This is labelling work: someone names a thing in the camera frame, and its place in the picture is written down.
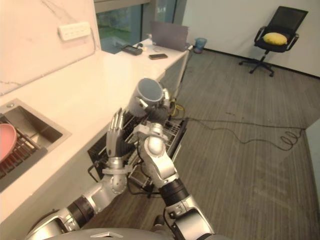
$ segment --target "black office chair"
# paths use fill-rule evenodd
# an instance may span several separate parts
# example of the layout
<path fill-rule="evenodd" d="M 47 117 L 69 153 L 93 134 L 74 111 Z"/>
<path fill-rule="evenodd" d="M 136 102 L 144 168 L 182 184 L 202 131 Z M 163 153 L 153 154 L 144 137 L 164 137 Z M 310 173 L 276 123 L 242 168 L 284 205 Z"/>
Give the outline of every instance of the black office chair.
<path fill-rule="evenodd" d="M 289 51 L 299 38 L 296 33 L 298 27 L 307 15 L 307 11 L 299 10 L 286 6 L 279 6 L 276 10 L 273 18 L 271 19 L 268 26 L 263 26 L 260 28 L 254 39 L 254 45 L 266 50 L 263 57 L 260 60 L 249 59 L 239 62 L 239 65 L 243 63 L 255 64 L 254 69 L 249 73 L 253 74 L 258 67 L 263 67 L 270 71 L 270 77 L 274 76 L 274 71 L 271 69 L 271 64 L 264 62 L 266 55 L 272 51 L 277 53 L 283 53 Z M 267 33 L 279 33 L 287 38 L 287 44 L 284 45 L 272 45 L 266 43 L 263 36 Z"/>

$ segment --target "pink plate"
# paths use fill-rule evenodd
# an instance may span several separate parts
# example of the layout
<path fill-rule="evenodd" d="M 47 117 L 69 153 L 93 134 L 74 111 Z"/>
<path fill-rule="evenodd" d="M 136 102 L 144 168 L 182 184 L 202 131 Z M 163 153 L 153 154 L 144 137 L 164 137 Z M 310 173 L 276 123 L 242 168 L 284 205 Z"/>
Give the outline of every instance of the pink plate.
<path fill-rule="evenodd" d="M 0 124 L 0 163 L 12 152 L 17 142 L 17 132 L 8 123 Z"/>

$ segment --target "power strip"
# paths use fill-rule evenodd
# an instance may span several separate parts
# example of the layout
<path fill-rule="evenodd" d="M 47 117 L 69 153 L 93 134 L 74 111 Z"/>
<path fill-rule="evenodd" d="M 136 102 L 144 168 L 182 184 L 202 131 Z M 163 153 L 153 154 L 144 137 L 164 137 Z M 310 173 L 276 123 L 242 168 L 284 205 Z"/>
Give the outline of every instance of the power strip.
<path fill-rule="evenodd" d="M 78 22 L 58 27 L 58 33 L 63 41 L 77 39 L 91 34 L 89 22 Z"/>

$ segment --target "gray mug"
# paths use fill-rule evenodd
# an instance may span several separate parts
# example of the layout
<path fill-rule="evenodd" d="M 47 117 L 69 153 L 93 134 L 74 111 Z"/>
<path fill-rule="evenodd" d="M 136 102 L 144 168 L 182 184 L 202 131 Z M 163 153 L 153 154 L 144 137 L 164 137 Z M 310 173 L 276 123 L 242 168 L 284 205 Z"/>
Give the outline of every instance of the gray mug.
<path fill-rule="evenodd" d="M 143 117 L 146 115 L 146 112 L 139 105 L 136 97 L 141 98 L 151 107 L 159 103 L 163 99 L 163 96 L 163 88 L 157 81 L 149 78 L 143 78 L 135 87 L 127 108 L 132 115 L 136 117 Z"/>

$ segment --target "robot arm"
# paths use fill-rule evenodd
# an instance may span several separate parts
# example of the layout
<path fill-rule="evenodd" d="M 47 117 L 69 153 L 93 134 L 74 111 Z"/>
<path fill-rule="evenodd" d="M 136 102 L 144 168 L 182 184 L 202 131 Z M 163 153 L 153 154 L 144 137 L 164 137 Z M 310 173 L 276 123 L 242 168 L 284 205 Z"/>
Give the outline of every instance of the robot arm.
<path fill-rule="evenodd" d="M 206 217 L 198 207 L 192 195 L 190 195 L 181 181 L 179 174 L 166 152 L 165 142 L 168 140 L 163 133 L 162 124 L 168 116 L 170 107 L 168 91 L 164 90 L 164 99 L 161 105 L 148 106 L 142 99 L 136 98 L 136 102 L 148 114 L 149 125 L 138 125 L 133 133 L 138 136 L 137 152 L 146 165 L 147 174 L 166 204 L 165 211 L 173 223 L 170 226 L 177 240 L 216 239 L 214 231 Z M 101 212 L 111 201 L 121 194 L 127 185 L 127 173 L 132 171 L 129 165 L 124 164 L 123 156 L 134 148 L 123 140 L 123 114 L 121 109 L 114 115 L 107 132 L 106 151 L 108 155 L 107 167 L 102 171 L 104 177 L 94 184 L 87 192 L 71 203 L 68 207 L 52 213 L 41 220 L 27 235 L 26 240 L 43 240 L 51 237 L 59 239 L 86 239 L 86 233 L 92 234 L 94 229 L 79 230 L 95 214 Z M 141 239 L 151 239 L 142 230 L 119 229 L 112 237 L 124 237 L 125 232 L 140 235 Z M 94 236 L 110 236 L 110 231 Z"/>
<path fill-rule="evenodd" d="M 159 123 L 149 126 L 138 125 L 134 131 L 142 143 L 138 146 L 139 155 L 146 165 L 147 174 L 166 204 L 173 224 L 171 230 L 178 240 L 205 239 L 214 234 L 208 220 L 196 201 L 185 188 L 179 174 L 166 152 L 163 127 Z"/>
<path fill-rule="evenodd" d="M 68 207 L 42 219 L 28 233 L 26 240 L 43 240 L 79 230 L 94 215 L 106 208 L 127 186 L 127 173 L 132 168 L 124 165 L 123 157 L 135 146 L 123 140 L 123 115 L 120 109 L 112 118 L 107 132 L 108 162 L 104 177 Z"/>

